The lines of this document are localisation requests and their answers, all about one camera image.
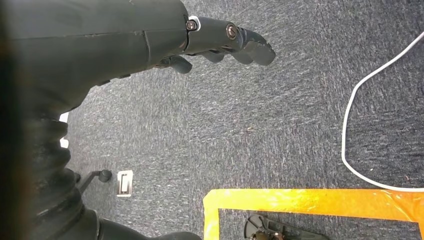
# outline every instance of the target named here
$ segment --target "white cable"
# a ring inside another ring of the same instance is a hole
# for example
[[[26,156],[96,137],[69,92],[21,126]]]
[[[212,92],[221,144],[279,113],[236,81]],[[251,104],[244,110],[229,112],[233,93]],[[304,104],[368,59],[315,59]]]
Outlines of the white cable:
[[[346,161],[345,153],[346,153],[346,128],[348,125],[348,118],[349,118],[349,112],[351,111],[352,103],[354,102],[355,95],[357,94],[357,91],[359,87],[364,84],[368,79],[372,78],[374,75],[381,72],[383,69],[387,68],[388,66],[392,65],[394,62],[396,62],[398,59],[400,59],[403,55],[405,55],[418,41],[420,41],[424,37],[424,32],[421,33],[411,44],[409,44],[408,47],[406,47],[399,55],[394,57],[392,60],[384,64],[383,66],[379,67],[377,70],[371,72],[366,77],[364,77],[358,84],[353,88],[352,95],[350,96],[349,103],[346,107],[346,112],[344,113],[344,120],[343,120],[343,130],[341,133],[341,159],[343,160],[344,165],[356,176],[361,178],[362,180],[375,185],[377,187],[388,189],[392,191],[398,191],[398,192],[414,192],[414,193],[422,193],[424,192],[424,188],[408,188],[408,187],[396,187],[396,186],[389,186],[385,185],[379,182],[376,182],[374,180],[369,179],[368,177],[360,174],[357,172],[349,163]]]

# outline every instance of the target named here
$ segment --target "yellow tape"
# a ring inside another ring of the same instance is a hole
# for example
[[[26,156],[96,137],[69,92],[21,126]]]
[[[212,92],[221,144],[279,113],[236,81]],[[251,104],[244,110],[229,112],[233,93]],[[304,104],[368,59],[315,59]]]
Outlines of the yellow tape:
[[[380,189],[216,189],[203,199],[204,240],[220,239],[219,209],[386,219],[424,229],[424,193]]]

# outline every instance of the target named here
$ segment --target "robotic finger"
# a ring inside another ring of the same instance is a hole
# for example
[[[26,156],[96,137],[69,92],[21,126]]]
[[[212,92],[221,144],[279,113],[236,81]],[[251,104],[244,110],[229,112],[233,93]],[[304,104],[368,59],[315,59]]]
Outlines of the robotic finger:
[[[258,33],[230,21],[191,16],[186,24],[188,44],[183,54],[203,55],[219,62],[230,54],[242,64],[266,66],[276,57],[271,45]]]

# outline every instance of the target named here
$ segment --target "robotic arm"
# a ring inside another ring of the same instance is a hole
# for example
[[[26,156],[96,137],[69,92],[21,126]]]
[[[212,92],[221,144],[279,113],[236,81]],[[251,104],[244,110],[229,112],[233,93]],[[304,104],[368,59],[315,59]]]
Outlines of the robotic arm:
[[[188,73],[192,65],[181,55],[216,63],[230,54],[260,65],[275,58],[261,35],[189,17],[179,0],[11,0],[8,12],[22,70],[41,91],[31,87],[25,95],[51,113],[79,106],[91,87],[114,78],[151,68]]]
[[[189,16],[179,0],[9,0],[8,29],[19,63],[31,147],[35,240],[147,240],[86,209],[59,116],[78,107],[94,86],[151,68],[188,73],[182,55],[219,62],[270,64],[275,53],[259,34],[229,21]],[[180,232],[156,240],[199,240]]]

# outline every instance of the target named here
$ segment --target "robotic hand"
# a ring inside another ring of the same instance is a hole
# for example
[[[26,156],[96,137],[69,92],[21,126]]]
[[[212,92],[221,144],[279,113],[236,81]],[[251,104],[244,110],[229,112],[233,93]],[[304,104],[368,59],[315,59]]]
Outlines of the robotic hand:
[[[202,55],[213,63],[231,54],[242,64],[255,61],[269,65],[276,57],[271,45],[258,33],[235,26],[232,22],[191,16],[186,22],[188,44],[183,54]],[[172,67],[179,73],[188,73],[192,65],[181,56],[166,57],[157,68]]]
[[[188,73],[181,55],[219,62],[270,64],[275,53],[259,34],[229,21],[189,17],[179,0],[9,0],[8,29],[19,63],[25,131],[31,146],[33,199],[30,238],[147,240],[86,209],[59,116],[78,107],[89,90],[151,68]],[[155,240],[199,240],[180,232]]]

